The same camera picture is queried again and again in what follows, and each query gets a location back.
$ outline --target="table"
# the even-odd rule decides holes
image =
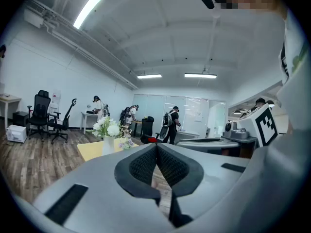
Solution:
[[[4,125],[5,128],[8,127],[8,108],[10,103],[19,102],[21,101],[21,98],[15,97],[10,95],[9,97],[6,97],[5,95],[0,96],[0,102],[3,102],[5,104],[4,109]]]
[[[120,138],[115,139],[115,152],[122,151],[121,148],[119,148]],[[93,142],[93,143],[84,143],[84,144],[78,144],[78,150],[81,153],[83,159],[85,161],[89,161],[91,159],[100,157],[102,155],[104,141],[100,142]]]
[[[133,134],[133,136],[136,137],[137,124],[138,124],[138,123],[141,124],[141,122],[138,122],[138,121],[133,121],[133,122],[135,123],[134,134]]]
[[[86,120],[87,120],[87,117],[97,117],[96,114],[89,114],[89,113],[86,113],[85,111],[81,111],[81,114],[82,114],[82,118],[81,118],[81,124],[80,124],[80,130],[82,128],[83,129],[83,134],[86,133]]]
[[[177,130],[177,134],[191,135],[191,136],[194,136],[194,138],[197,138],[198,136],[200,136],[200,134],[198,132],[189,131],[189,130],[186,130],[186,131]]]

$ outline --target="wooden floor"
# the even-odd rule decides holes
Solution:
[[[12,191],[32,203],[36,196],[56,180],[84,163],[77,144],[97,142],[92,134],[67,130],[68,143],[61,138],[51,144],[51,138],[41,141],[34,135],[25,143],[7,142],[4,121],[0,119],[0,168]],[[141,145],[139,138],[133,142]],[[156,166],[154,180],[161,193],[160,210],[168,216],[172,190]]]

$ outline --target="vase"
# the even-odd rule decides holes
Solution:
[[[111,154],[115,152],[115,137],[104,136],[103,155]]]

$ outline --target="chair seat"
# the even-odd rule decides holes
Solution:
[[[48,126],[52,128],[57,128],[57,129],[62,129],[64,127],[63,124],[55,123],[54,119],[51,119],[50,121],[48,121]]]
[[[46,118],[41,118],[41,117],[34,117],[32,116],[30,119],[29,119],[29,122],[33,125],[36,125],[36,126],[44,126],[44,125],[47,125],[47,119]]]

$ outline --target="black pants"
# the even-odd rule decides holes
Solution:
[[[164,138],[163,142],[167,143],[167,141],[170,139],[170,144],[174,145],[174,140],[175,140],[176,134],[177,134],[177,130],[175,128],[170,128],[169,133]]]

